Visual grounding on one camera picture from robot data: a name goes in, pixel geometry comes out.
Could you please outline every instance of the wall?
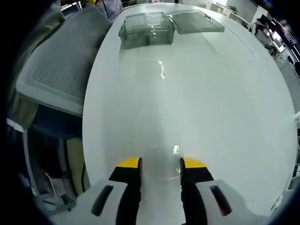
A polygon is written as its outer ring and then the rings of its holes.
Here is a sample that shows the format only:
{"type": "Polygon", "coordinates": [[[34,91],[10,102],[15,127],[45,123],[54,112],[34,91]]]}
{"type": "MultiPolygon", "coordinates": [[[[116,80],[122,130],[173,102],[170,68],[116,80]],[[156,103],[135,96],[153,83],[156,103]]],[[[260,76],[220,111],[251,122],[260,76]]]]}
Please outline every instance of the wall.
{"type": "Polygon", "coordinates": [[[228,0],[212,0],[212,1],[213,1],[213,2],[218,2],[218,3],[220,3],[221,5],[226,6],[226,3],[227,3],[228,0]]]}
{"type": "Polygon", "coordinates": [[[226,6],[235,6],[238,10],[238,15],[248,23],[252,22],[253,16],[257,11],[257,6],[250,0],[228,0],[226,6]]]}
{"type": "Polygon", "coordinates": [[[204,8],[208,1],[209,0],[183,0],[183,4],[204,8]]]}
{"type": "Polygon", "coordinates": [[[270,13],[267,14],[267,18],[268,18],[269,20],[271,20],[271,21],[273,20],[273,17],[271,16],[270,13]]]}
{"type": "Polygon", "coordinates": [[[254,22],[256,21],[256,19],[261,18],[262,15],[267,16],[268,13],[269,13],[269,12],[268,12],[267,10],[265,10],[263,7],[258,6],[257,11],[256,11],[256,13],[255,13],[254,16],[253,16],[253,19],[252,19],[252,22],[251,22],[251,23],[254,23],[254,22]]]}

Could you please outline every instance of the chair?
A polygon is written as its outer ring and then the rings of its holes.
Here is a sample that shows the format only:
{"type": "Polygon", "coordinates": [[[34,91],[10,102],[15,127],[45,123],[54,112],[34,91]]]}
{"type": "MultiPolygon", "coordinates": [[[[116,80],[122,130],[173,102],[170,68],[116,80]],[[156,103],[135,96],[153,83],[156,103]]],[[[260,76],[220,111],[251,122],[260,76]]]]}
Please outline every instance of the chair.
{"type": "Polygon", "coordinates": [[[17,92],[41,105],[82,116],[90,71],[110,26],[95,6],[70,16],[26,61],[17,92]]]}

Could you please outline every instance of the gray office chair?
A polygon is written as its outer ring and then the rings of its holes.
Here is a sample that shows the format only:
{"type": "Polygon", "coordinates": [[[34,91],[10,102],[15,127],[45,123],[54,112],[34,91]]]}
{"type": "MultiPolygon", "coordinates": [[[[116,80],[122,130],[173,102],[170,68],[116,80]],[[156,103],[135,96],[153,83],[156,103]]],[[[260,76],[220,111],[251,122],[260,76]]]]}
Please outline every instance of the gray office chair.
{"type": "Polygon", "coordinates": [[[16,90],[39,104],[82,116],[90,71],[111,24],[92,5],[70,16],[34,50],[16,90]]]}

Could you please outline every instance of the person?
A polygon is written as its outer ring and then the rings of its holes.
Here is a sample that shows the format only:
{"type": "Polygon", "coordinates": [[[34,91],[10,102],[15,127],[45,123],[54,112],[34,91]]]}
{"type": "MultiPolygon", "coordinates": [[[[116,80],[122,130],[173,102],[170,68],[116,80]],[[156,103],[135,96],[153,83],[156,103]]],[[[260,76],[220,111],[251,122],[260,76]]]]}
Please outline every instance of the person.
{"type": "Polygon", "coordinates": [[[264,30],[269,30],[269,25],[267,23],[265,24],[257,24],[256,25],[256,28],[255,28],[255,36],[257,35],[258,31],[261,30],[261,31],[264,31],[264,30]]]}
{"type": "Polygon", "coordinates": [[[14,67],[8,78],[6,107],[7,118],[19,124],[23,129],[31,127],[38,111],[38,103],[30,101],[16,91],[16,82],[28,58],[33,51],[65,21],[59,0],[48,1],[48,6],[40,19],[32,22],[20,41],[20,49],[15,56],[14,67]]]}
{"type": "Polygon", "coordinates": [[[120,0],[96,0],[95,5],[105,13],[107,18],[111,21],[117,18],[122,9],[120,0]]]}

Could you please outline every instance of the oval table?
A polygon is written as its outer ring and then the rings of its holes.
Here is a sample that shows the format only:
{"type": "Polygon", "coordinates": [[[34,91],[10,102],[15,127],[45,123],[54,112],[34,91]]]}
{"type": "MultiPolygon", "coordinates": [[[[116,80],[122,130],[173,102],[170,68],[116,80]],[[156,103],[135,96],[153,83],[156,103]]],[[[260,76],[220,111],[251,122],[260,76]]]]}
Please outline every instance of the oval table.
{"type": "MultiPolygon", "coordinates": [[[[251,211],[270,215],[292,177],[294,114],[274,60],[239,23],[190,5],[129,7],[107,33],[85,95],[82,140],[90,183],[108,179],[118,162],[144,149],[179,145],[182,155],[205,162],[215,180],[240,193],[251,211]],[[172,45],[120,50],[118,32],[127,16],[180,10],[200,10],[225,31],[175,31],[172,45]]],[[[138,224],[185,222],[180,188],[172,188],[170,179],[164,188],[148,189],[138,224]]]]}

